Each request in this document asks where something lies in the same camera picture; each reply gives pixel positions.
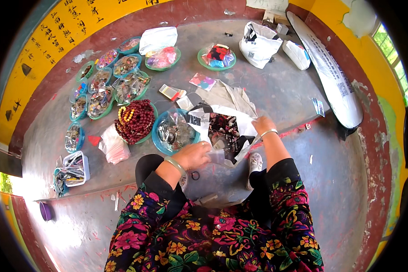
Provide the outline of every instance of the green foliage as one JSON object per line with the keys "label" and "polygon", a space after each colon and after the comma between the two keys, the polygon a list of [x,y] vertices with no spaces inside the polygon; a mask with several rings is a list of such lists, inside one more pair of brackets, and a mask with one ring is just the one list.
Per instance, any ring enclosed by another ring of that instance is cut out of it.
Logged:
{"label": "green foliage", "polygon": [[8,174],[0,173],[0,191],[12,194],[12,183]]}

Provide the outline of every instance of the white plastic container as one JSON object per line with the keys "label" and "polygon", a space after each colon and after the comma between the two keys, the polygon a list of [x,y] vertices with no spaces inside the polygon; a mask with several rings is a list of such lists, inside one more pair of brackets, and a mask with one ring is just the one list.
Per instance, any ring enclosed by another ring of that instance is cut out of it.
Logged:
{"label": "white plastic container", "polygon": [[83,158],[83,175],[84,175],[83,181],[80,182],[80,183],[77,183],[77,184],[72,184],[72,185],[66,185],[66,184],[65,184],[67,187],[74,187],[74,186],[83,185],[83,184],[85,184],[86,181],[90,180],[90,178],[91,178],[91,175],[90,175],[90,173],[89,173],[88,157],[86,157],[85,155],[83,155],[83,152],[82,152],[82,151],[77,151],[77,152],[74,152],[74,153],[72,153],[72,154],[69,154],[68,156],[66,156],[65,158],[63,158],[63,162],[62,162],[62,163],[65,164],[65,162],[68,161],[68,160],[70,160],[70,158],[78,157],[78,156],[80,156],[80,155],[82,155],[82,158]]}

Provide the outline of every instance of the bracelet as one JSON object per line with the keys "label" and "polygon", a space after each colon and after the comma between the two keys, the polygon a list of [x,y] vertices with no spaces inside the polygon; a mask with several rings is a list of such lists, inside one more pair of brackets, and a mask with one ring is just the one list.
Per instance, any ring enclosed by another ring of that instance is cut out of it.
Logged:
{"label": "bracelet", "polygon": [[176,160],[174,160],[173,158],[169,156],[166,156],[164,160],[171,163],[175,168],[177,168],[177,170],[181,173],[181,176],[186,175],[185,169]]}
{"label": "bracelet", "polygon": [[263,132],[263,134],[260,135],[260,140],[263,141],[263,136],[264,136],[266,133],[269,133],[269,132],[275,132],[275,133],[278,135],[278,131],[277,131],[276,129],[274,129],[274,128],[271,128],[270,130],[265,131],[265,132]]}

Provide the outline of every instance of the white sneaker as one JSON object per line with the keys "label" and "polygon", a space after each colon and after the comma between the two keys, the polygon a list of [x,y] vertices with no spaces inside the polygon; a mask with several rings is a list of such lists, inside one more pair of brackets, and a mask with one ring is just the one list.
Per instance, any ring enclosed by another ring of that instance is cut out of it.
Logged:
{"label": "white sneaker", "polygon": [[[257,152],[251,153],[251,155],[249,156],[249,175],[254,171],[261,171],[262,166],[263,166],[263,159],[261,158],[261,155]],[[249,183],[249,175],[248,175],[248,183],[246,184],[246,188],[252,191],[254,188],[252,188],[251,184]]]}

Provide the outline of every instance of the jade bangle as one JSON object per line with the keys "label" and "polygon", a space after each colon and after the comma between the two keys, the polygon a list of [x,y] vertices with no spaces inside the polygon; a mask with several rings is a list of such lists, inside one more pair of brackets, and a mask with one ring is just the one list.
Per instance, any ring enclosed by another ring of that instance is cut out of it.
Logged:
{"label": "jade bangle", "polygon": [[164,160],[170,162],[175,168],[177,168],[177,170],[181,173],[181,176],[186,175],[185,169],[176,160],[169,156],[166,156]]}

